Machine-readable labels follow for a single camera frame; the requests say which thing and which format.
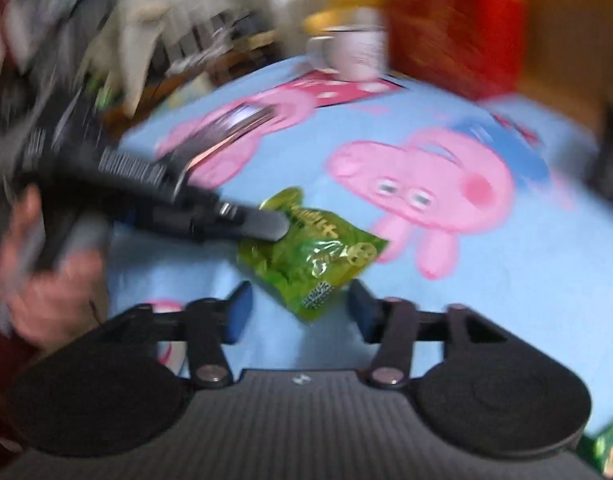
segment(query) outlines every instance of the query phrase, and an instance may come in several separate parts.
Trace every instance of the table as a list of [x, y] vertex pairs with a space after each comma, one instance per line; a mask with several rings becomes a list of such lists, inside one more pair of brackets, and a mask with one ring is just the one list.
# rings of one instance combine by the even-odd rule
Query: table
[[[388, 234], [385, 261], [362, 275], [376, 296], [437, 312], [471, 306], [586, 381], [590, 433], [612, 420], [613, 209], [580, 183], [595, 153], [591, 134], [519, 96], [476, 105], [414, 81], [363, 88], [314, 75], [293, 81], [303, 72], [299, 58], [264, 68], [153, 118], [123, 146], [155, 156], [171, 133], [184, 137], [210, 112], [261, 92], [257, 99], [280, 103], [279, 122], [195, 182], [248, 203], [301, 186], [306, 206]], [[488, 110], [523, 128], [505, 128]], [[452, 169], [435, 165], [440, 159]], [[372, 182], [385, 180], [391, 187], [380, 189], [395, 196], [372, 194]], [[112, 313], [142, 301], [223, 298], [249, 277], [234, 244], [197, 246], [125, 228], [112, 244], [109, 273]], [[342, 299], [306, 326], [256, 287], [242, 340], [224, 350], [238, 374], [362, 368], [376, 348], [362, 343]], [[419, 344], [411, 373], [439, 361], [439, 344]]]

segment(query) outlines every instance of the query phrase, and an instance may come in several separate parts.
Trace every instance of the green object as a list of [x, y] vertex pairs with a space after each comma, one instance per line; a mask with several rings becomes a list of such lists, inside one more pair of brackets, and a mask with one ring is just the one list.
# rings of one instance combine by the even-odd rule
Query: green object
[[603, 475], [613, 478], [613, 425], [593, 443], [591, 459], [589, 460], [585, 455], [586, 453], [583, 454], [583, 458], [586, 458], [592, 465], [598, 466]]
[[302, 208], [302, 198], [299, 187], [289, 187], [262, 204], [284, 211], [291, 228], [277, 243], [241, 241], [238, 259], [274, 286], [291, 312], [314, 321], [331, 293], [373, 263], [388, 242], [329, 211]]

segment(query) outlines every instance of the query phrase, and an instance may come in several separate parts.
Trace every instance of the screw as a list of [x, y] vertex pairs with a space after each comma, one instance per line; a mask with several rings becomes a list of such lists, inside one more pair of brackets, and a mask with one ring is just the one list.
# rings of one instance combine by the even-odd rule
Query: screw
[[375, 383], [384, 384], [384, 386], [395, 386], [401, 383], [405, 378], [405, 375], [397, 368], [378, 368], [373, 370], [371, 379]]
[[226, 378], [228, 372], [222, 366], [204, 365], [195, 370], [195, 374], [200, 381], [205, 383], [219, 383], [219, 381]]

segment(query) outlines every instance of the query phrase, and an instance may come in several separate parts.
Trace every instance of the person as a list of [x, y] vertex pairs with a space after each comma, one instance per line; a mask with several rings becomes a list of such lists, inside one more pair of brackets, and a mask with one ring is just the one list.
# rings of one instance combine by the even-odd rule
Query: person
[[72, 254], [59, 270], [39, 272], [11, 286], [27, 235], [40, 220], [42, 200], [29, 187], [11, 211], [0, 242], [0, 303], [8, 306], [13, 335], [0, 332], [0, 467], [21, 451], [5, 409], [7, 388], [25, 366], [44, 352], [68, 344], [99, 322], [95, 288], [103, 279], [99, 250]]

